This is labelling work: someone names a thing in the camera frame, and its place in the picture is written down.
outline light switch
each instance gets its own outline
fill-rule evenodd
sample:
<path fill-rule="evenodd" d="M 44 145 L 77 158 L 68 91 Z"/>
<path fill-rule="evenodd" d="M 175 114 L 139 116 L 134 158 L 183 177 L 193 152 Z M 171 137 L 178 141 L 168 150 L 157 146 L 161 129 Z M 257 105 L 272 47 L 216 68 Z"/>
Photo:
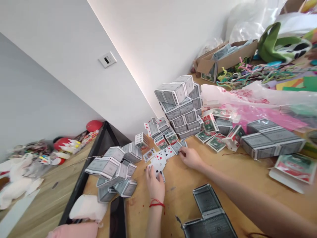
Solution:
<path fill-rule="evenodd" d="M 111 51 L 100 57 L 98 60 L 105 68 L 117 62 Z"/>

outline white fabric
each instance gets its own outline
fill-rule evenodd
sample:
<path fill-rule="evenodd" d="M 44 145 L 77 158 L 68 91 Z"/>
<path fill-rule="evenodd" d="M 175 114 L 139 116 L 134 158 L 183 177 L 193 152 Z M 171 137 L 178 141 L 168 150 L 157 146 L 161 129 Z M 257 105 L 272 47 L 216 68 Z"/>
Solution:
<path fill-rule="evenodd" d="M 70 219 L 86 219 L 101 222 L 106 214 L 108 203 L 98 203 L 95 195 L 81 195 L 69 213 Z"/>

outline red thread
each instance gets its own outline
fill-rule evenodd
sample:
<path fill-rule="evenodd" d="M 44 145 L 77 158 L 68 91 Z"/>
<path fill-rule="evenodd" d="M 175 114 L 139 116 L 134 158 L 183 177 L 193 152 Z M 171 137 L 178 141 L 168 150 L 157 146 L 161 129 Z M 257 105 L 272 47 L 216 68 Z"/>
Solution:
<path fill-rule="evenodd" d="M 152 201 L 151 201 L 151 204 L 150 204 L 150 206 L 149 207 L 152 207 L 152 206 L 162 206 L 162 207 L 164 207 L 164 215 L 165 215 L 165 205 L 163 204 L 163 203 L 161 203 L 159 200 L 157 200 L 157 199 L 154 199 L 154 198 L 151 198 L 152 199 Z"/>

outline open card box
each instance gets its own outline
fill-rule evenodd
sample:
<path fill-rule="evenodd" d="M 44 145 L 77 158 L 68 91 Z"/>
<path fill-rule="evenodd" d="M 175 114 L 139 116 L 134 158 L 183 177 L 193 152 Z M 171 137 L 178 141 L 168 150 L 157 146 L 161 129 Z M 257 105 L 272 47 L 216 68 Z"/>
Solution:
<path fill-rule="evenodd" d="M 234 42 L 231 44 L 231 46 L 232 47 L 233 46 L 242 46 L 246 42 L 247 41 Z M 251 58 L 252 59 L 252 57 L 254 56 L 254 53 L 258 47 L 258 40 L 253 40 L 253 42 L 251 44 L 242 47 L 238 51 L 236 51 L 232 54 L 229 54 L 228 56 L 226 56 L 218 61 L 211 60 L 214 53 L 216 53 L 219 49 L 224 47 L 227 43 L 228 42 L 221 44 L 217 48 L 213 49 L 210 52 L 207 52 L 203 56 L 199 57 L 196 61 L 194 61 L 194 66 L 195 66 L 195 64 L 197 66 L 197 67 L 195 67 L 196 72 L 202 73 L 203 79 L 205 79 L 207 76 L 208 79 L 206 79 L 206 80 L 212 81 L 215 83 L 217 81 L 218 74 L 223 71 L 222 67 L 224 67 L 225 69 L 229 69 L 229 68 L 235 66 L 236 64 L 240 63 L 240 57 L 242 59 L 244 59 L 244 58 Z M 209 73 L 214 65 L 215 65 L 216 70 L 214 70 L 213 75 L 209 75 Z"/>
<path fill-rule="evenodd" d="M 201 219 L 182 224 L 186 238 L 194 237 L 232 237 L 236 238 L 230 220 L 222 209 L 220 201 L 210 184 L 205 184 L 193 190 L 193 195 L 202 215 Z"/>

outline left hand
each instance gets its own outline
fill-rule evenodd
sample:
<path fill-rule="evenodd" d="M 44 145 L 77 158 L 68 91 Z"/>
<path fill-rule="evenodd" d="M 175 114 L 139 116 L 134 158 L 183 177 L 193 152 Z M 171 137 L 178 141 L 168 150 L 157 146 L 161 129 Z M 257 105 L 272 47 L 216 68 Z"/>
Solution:
<path fill-rule="evenodd" d="M 163 176 L 161 173 L 158 175 L 158 179 L 155 177 L 154 166 L 149 168 L 146 167 L 146 182 L 148 185 L 148 190 L 150 193 L 150 198 L 159 200 L 164 203 L 165 197 L 165 183 L 163 181 Z"/>

